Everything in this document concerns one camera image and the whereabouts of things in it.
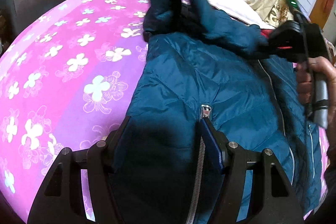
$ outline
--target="finger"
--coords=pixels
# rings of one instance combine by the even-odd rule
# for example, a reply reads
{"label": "finger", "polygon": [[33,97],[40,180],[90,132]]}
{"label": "finger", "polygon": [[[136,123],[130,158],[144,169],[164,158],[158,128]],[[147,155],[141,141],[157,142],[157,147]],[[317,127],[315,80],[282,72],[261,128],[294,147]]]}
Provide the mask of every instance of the finger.
{"label": "finger", "polygon": [[296,72],[296,82],[297,83],[307,83],[311,82],[311,75],[305,71]]}
{"label": "finger", "polygon": [[298,98],[299,98],[300,104],[302,105],[309,103],[310,93],[299,93]]}
{"label": "finger", "polygon": [[310,93],[312,91],[312,83],[299,83],[296,90],[297,93]]}
{"label": "finger", "polygon": [[296,70],[297,70],[297,71],[300,71],[300,70],[302,70],[302,71],[306,71],[306,70],[307,70],[307,62],[298,63],[298,64],[296,65]]}
{"label": "finger", "polygon": [[336,84],[336,69],[324,57],[309,58],[309,64],[313,71],[323,73],[330,84]]}

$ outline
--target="jacket zipper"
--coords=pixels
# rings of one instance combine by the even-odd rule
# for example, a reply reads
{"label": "jacket zipper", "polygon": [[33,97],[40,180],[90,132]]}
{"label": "jacket zipper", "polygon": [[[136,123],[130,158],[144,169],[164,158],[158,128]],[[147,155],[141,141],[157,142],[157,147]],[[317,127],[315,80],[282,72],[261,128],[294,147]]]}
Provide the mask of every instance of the jacket zipper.
{"label": "jacket zipper", "polygon": [[[200,118],[210,117],[210,113],[212,108],[209,105],[201,105],[201,115]],[[204,163],[204,154],[205,154],[205,144],[203,138],[201,137],[201,143],[199,145],[199,153],[198,153],[198,161],[197,161],[197,169],[196,169],[196,177],[195,177],[195,184],[194,184],[194,191],[193,196],[191,199],[191,204],[189,208],[189,213],[185,224],[193,224],[196,209],[198,204],[198,198],[200,196],[201,190],[201,180],[202,180],[202,172],[203,172],[203,163]]]}
{"label": "jacket zipper", "polygon": [[[267,74],[268,76],[268,79],[269,79],[269,82],[271,83],[271,86],[272,86],[272,90],[273,90],[273,95],[274,95],[274,98],[276,101],[277,100],[277,97],[275,96],[275,91],[274,91],[274,88],[273,88],[273,83],[272,83],[272,79],[270,77],[270,75],[266,72],[266,70],[264,69],[264,67],[262,66],[262,64],[260,63],[260,60],[258,60],[259,62],[259,65],[260,67],[263,69],[263,71]],[[283,134],[285,135],[285,137],[287,138],[286,136],[286,131],[285,131],[285,121],[284,121],[284,116],[282,114],[282,111],[281,111],[281,107],[279,106],[279,109],[280,109],[280,113],[281,113],[281,119],[282,119],[282,127],[283,127]],[[293,179],[294,179],[294,171],[295,171],[295,159],[294,159],[294,154],[293,154],[293,151],[291,150],[291,146],[289,145],[288,143],[288,146],[289,146],[289,151],[291,153],[291,156],[292,156],[292,160],[293,160],[293,176],[292,176],[292,181],[291,181],[291,184],[293,185]]]}

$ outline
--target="wooden cabinet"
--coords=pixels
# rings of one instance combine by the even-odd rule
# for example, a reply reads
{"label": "wooden cabinet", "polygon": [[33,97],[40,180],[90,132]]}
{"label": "wooden cabinet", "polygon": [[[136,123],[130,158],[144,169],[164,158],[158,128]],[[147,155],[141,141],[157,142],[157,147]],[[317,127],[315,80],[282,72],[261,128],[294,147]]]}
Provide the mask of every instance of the wooden cabinet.
{"label": "wooden cabinet", "polygon": [[316,0],[313,10],[310,13],[310,20],[323,29],[328,20],[335,0]]}

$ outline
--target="teal puffer jacket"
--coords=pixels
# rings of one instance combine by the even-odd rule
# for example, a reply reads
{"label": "teal puffer jacket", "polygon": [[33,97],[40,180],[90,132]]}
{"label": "teal puffer jacket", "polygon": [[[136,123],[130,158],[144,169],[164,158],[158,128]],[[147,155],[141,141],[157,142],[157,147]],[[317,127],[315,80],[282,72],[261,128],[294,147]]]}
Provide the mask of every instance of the teal puffer jacket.
{"label": "teal puffer jacket", "polygon": [[[267,43],[258,26],[231,20],[206,0],[190,2],[188,16],[181,0],[151,0],[144,21],[147,64],[127,111],[130,144],[113,179],[125,223],[208,221],[223,177],[205,152],[194,191],[202,104],[228,140],[275,153],[307,213],[320,198],[319,130],[303,116],[292,63],[258,51]],[[247,172],[238,220],[246,217],[251,183]]]}

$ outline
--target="pink bedsheet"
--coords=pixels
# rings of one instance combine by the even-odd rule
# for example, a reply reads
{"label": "pink bedsheet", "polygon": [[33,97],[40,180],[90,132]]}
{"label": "pink bedsheet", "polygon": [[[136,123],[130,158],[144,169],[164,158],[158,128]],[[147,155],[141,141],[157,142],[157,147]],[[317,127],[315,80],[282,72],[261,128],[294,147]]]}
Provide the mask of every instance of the pink bedsheet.
{"label": "pink bedsheet", "polygon": [[[145,65],[147,9],[148,0],[67,0],[1,58],[0,191],[24,221],[60,150],[89,148],[125,117]],[[325,154],[322,130],[320,142]],[[94,220],[84,171],[82,184]]]}

